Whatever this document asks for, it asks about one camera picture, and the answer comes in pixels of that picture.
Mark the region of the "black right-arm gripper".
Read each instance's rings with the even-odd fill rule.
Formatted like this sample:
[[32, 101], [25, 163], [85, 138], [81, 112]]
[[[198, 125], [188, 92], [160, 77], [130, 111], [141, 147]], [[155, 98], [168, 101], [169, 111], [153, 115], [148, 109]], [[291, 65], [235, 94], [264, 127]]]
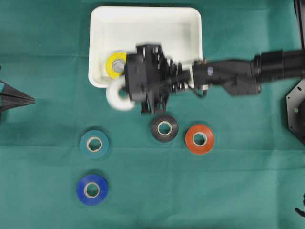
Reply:
[[136, 53], [143, 56], [146, 64], [147, 83], [143, 85], [146, 99], [141, 102], [141, 112], [164, 113], [171, 93], [185, 89], [190, 82], [191, 71], [166, 58], [161, 45], [138, 45]]

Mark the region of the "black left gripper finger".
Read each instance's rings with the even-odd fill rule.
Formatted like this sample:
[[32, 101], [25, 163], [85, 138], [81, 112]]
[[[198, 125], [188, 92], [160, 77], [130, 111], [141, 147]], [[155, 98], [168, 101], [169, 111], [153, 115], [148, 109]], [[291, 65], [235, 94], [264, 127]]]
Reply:
[[10, 86], [9, 84], [3, 81], [0, 82], [0, 94], [4, 96], [22, 98], [26, 100], [35, 100], [33, 97], [27, 95], [24, 92], [17, 90], [16, 88]]
[[30, 104], [34, 104], [34, 100], [25, 100], [25, 99], [17, 99], [17, 100], [9, 100], [9, 99], [1, 99], [0, 100], [0, 110], [5, 111], [15, 107], [26, 106]]

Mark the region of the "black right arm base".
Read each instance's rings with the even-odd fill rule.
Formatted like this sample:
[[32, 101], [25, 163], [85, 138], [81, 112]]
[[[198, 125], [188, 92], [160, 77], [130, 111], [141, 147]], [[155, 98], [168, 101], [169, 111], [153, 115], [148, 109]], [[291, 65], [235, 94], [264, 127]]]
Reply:
[[305, 144], [305, 80], [302, 79], [286, 96], [288, 129]]

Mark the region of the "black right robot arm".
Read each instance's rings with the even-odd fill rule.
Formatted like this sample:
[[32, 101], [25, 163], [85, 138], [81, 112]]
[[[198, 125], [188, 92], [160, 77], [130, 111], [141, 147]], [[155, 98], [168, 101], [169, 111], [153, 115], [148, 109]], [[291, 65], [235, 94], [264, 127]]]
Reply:
[[305, 51], [262, 53], [253, 60], [197, 60], [183, 69], [165, 57], [157, 44], [136, 46], [126, 56], [126, 90], [133, 102], [141, 103], [141, 112], [164, 112], [170, 93], [189, 87], [198, 97], [208, 87], [222, 86], [232, 96], [257, 95], [261, 85], [289, 78], [304, 78]]

